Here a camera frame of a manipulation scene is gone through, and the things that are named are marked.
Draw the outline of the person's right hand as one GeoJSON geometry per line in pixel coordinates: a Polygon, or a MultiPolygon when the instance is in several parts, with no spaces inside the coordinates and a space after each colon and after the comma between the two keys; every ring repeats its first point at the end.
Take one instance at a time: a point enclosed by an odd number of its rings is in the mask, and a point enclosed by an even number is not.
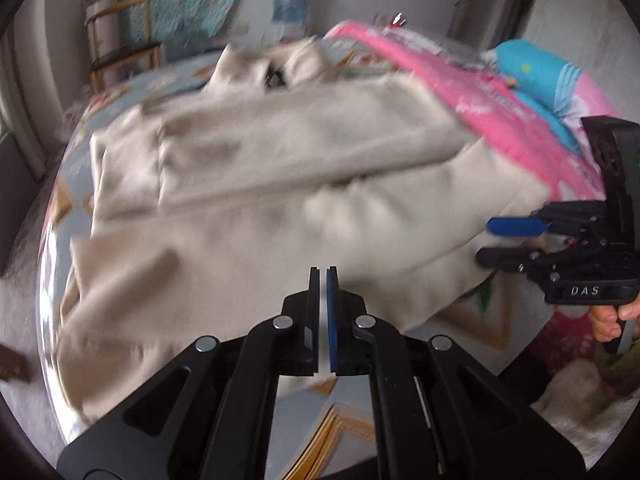
{"type": "Polygon", "coordinates": [[[588,311],[593,336],[599,342],[609,342],[620,336],[622,329],[619,322],[628,322],[634,326],[633,340],[639,339],[640,300],[636,298],[631,304],[620,307],[592,306],[588,311]]]}

